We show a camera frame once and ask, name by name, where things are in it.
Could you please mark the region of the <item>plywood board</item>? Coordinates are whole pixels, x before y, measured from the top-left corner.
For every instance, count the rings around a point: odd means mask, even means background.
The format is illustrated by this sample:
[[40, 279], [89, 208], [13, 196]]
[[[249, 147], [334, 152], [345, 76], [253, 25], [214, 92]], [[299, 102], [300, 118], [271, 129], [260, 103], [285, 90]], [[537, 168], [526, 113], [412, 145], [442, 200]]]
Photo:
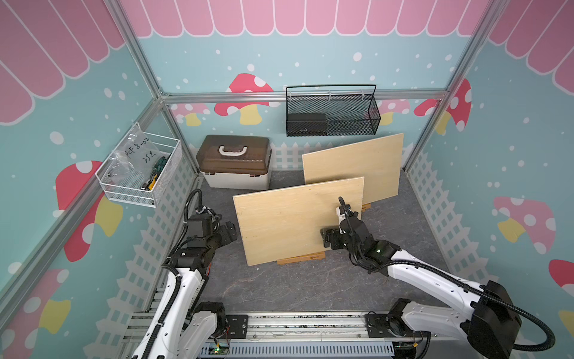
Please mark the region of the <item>plywood board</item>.
[[347, 144], [302, 156], [306, 184], [364, 179], [363, 203], [374, 203], [399, 194], [402, 171], [402, 133]]
[[321, 229], [339, 225], [339, 198], [360, 207], [363, 190], [356, 177], [234, 196], [248, 266], [324, 251]]

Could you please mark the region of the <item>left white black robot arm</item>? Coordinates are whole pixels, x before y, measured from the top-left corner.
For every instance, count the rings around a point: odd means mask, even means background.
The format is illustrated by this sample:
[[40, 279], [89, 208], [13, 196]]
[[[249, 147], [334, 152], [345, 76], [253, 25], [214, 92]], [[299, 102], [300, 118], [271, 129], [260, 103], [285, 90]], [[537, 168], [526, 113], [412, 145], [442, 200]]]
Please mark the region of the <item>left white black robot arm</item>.
[[182, 234], [168, 252], [164, 294], [132, 358], [198, 358], [208, 340], [229, 330], [224, 305], [198, 302], [209, 280], [216, 251], [237, 240], [236, 226], [203, 204], [203, 193], [191, 191], [184, 205]]

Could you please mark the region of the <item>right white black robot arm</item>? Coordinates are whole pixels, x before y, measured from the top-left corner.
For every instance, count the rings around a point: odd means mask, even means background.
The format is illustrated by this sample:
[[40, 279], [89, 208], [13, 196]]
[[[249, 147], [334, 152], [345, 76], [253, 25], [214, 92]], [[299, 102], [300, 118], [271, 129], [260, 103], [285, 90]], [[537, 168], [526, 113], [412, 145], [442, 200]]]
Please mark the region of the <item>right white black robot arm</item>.
[[544, 352], [556, 343], [552, 329], [514, 305], [501, 284], [457, 278], [399, 245], [376, 240], [356, 213], [339, 215], [339, 225], [321, 229], [321, 237], [325, 248], [347, 251], [354, 266], [403, 281], [443, 303], [397, 300], [385, 318], [397, 337], [417, 331], [442, 334], [468, 342], [485, 358], [509, 358], [514, 350]]

